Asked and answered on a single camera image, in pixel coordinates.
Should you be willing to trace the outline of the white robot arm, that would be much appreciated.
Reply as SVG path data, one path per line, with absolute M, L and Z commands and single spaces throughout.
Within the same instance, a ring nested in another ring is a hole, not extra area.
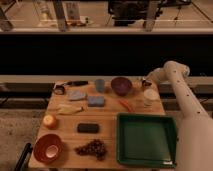
M 169 81 L 184 116 L 178 129 L 175 171 L 213 171 L 213 119 L 187 85 L 189 73 L 187 65 L 167 61 L 146 79 L 155 84 Z

